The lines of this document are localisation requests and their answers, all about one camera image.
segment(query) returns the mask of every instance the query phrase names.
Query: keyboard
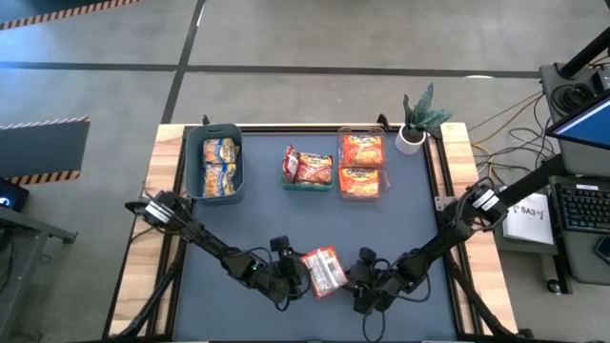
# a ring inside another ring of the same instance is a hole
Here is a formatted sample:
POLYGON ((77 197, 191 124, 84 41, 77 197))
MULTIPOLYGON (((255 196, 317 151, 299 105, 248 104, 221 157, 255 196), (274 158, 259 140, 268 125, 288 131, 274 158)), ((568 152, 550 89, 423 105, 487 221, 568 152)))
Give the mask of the keyboard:
POLYGON ((554 186, 566 230, 610 234, 610 184, 573 179, 554 186))

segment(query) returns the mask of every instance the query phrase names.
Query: hazard tape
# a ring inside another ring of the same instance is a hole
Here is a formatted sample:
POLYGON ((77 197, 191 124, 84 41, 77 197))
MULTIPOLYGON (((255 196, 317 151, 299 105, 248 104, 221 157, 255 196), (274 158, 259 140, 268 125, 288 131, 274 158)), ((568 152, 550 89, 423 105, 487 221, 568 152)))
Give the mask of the hazard tape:
POLYGON ((7 177, 5 180, 15 185, 25 186, 48 182, 70 181, 77 179, 78 176, 80 176, 80 171, 54 171, 42 174, 7 177))
POLYGON ((39 122, 0 125, 0 130, 24 129, 24 128, 46 126, 46 125, 57 125, 57 124, 68 124, 68 123, 90 122, 90 121, 92 121, 92 120, 88 116, 76 117, 76 118, 54 119, 54 120, 45 120, 45 121, 39 121, 39 122))
POLYGON ((32 24, 40 24, 44 22, 50 22, 52 20, 69 18, 78 14, 91 13, 99 10, 107 10, 119 6, 125 6, 144 0, 110 0, 103 3, 91 4, 88 6, 79 7, 76 9, 60 10, 53 13, 38 14, 29 18, 16 19, 6 23, 0 24, 0 30, 8 30, 24 27, 32 24))

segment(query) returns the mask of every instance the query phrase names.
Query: monitor screen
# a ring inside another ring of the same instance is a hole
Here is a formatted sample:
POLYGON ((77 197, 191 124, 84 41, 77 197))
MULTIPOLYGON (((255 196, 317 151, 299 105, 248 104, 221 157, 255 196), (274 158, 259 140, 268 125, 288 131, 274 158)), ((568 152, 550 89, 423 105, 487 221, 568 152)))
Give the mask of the monitor screen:
POLYGON ((17 212, 23 209, 30 191, 13 185, 0 177, 0 207, 6 207, 17 212))
POLYGON ((610 149, 610 92, 600 95, 588 108, 560 120, 547 134, 558 139, 610 149))

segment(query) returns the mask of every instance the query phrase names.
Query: gray floor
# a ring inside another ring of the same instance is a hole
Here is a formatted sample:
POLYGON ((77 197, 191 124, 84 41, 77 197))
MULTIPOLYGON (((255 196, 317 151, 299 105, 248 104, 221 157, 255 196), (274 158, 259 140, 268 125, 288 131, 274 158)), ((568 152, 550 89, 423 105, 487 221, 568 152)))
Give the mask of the gray floor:
MULTIPOLYGON (((177 64, 195 3, 147 0, 0 31, 0 61, 177 64)), ((609 19, 603 0, 208 0, 190 64, 535 71, 568 59, 609 19)), ((0 80, 0 125, 92 118, 81 178, 30 187, 32 216, 80 235, 72 247, 49 247, 53 260, 36 275, 19 332, 39 331, 45 343, 96 339, 132 224, 122 203, 141 190, 173 72, 0 70, 0 80)), ((434 107, 469 127, 539 90, 534 79, 187 73, 173 122, 204 113, 240 123, 361 122, 381 112, 400 120, 401 95, 418 97, 430 82, 434 107)), ((538 112, 545 121, 544 101, 538 112)), ((531 109, 514 127, 536 127, 531 109)), ((507 144, 515 140, 505 131, 485 142, 492 151, 507 144)), ((498 161, 533 168, 534 159, 515 152, 498 161)), ((522 176, 499 173, 511 182, 522 176)), ((610 289, 576 285, 574 295, 556 297, 535 256, 500 257, 520 327, 540 338, 610 337, 610 289)))

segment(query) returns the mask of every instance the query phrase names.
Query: white flower pot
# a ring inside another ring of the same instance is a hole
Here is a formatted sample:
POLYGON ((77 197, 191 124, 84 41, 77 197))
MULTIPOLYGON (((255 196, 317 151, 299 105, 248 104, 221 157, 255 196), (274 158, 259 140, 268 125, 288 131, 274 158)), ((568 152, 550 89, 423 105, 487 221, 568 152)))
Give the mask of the white flower pot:
POLYGON ((421 140, 419 142, 411 143, 402 136, 402 129, 404 127, 405 126, 402 125, 400 127, 400 130, 398 130, 398 134, 396 135, 396 148, 398 149, 398 151, 404 154, 416 153, 423 144, 423 142, 426 141, 426 138, 428 138, 428 132, 423 133, 423 137, 421 137, 421 140))

